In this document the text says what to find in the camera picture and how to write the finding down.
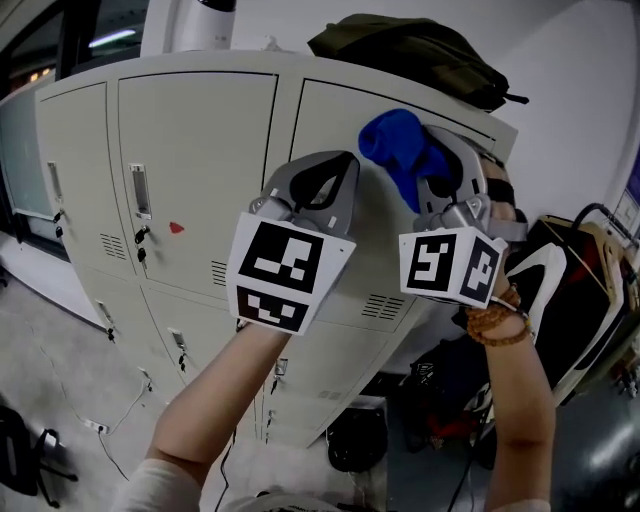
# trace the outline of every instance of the window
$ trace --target window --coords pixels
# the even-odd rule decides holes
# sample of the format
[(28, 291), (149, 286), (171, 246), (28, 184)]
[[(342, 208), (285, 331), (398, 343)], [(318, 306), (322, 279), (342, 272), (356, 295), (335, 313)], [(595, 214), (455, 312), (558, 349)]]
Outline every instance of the window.
[(51, 74), (56, 67), (62, 12), (45, 22), (22, 43), (9, 51), (9, 85), (12, 93)]
[(66, 258), (42, 177), (35, 94), (55, 80), (61, 2), (34, 19), (0, 53), (0, 229)]
[(70, 0), (59, 78), (140, 56), (150, 0)]
[(149, 0), (102, 0), (89, 43), (90, 59), (140, 47)]
[(55, 0), (0, 51), (0, 230), (67, 258), (55, 236), (35, 95), (55, 80), (140, 56), (150, 0)]

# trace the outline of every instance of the red heart sticker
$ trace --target red heart sticker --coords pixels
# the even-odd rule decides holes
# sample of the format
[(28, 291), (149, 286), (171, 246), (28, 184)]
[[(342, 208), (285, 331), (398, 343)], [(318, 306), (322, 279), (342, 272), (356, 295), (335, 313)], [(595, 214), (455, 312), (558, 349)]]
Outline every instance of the red heart sticker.
[(174, 235), (176, 233), (182, 233), (184, 231), (184, 228), (176, 222), (169, 222), (169, 229)]

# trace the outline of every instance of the white wall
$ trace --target white wall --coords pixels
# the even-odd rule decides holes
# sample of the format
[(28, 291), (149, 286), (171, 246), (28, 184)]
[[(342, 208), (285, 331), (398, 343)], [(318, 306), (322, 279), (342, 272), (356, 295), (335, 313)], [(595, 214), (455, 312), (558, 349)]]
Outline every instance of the white wall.
[(626, 183), (618, 167), (634, 113), (638, 44), (630, 4), (582, 1), (540, 27), (497, 64), (514, 91), (531, 99), (496, 116), (519, 130), (509, 172), (530, 218), (574, 218)]
[(296, 52), (307, 41), (354, 13), (431, 18), (463, 34), (488, 62), (577, 0), (239, 0), (232, 48), (264, 48), (269, 36)]

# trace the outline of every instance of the green bag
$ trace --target green bag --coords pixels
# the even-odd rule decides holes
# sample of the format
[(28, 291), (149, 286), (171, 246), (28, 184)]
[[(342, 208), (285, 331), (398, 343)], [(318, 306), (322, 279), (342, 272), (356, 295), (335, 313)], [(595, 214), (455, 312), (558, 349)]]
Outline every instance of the green bag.
[(318, 57), (386, 71), (438, 89), (474, 107), (493, 111), (505, 99), (509, 82), (482, 60), (458, 32), (435, 21), (354, 14), (309, 41)]

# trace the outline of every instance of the sleeve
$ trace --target sleeve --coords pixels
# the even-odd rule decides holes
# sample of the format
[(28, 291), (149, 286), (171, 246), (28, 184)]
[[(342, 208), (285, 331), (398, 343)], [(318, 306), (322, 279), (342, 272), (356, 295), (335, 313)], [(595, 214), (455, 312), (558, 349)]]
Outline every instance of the sleeve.
[(524, 500), (500, 507), (494, 512), (551, 512), (551, 505), (544, 500)]
[(145, 460), (118, 492), (111, 512), (198, 512), (202, 489), (184, 469)]

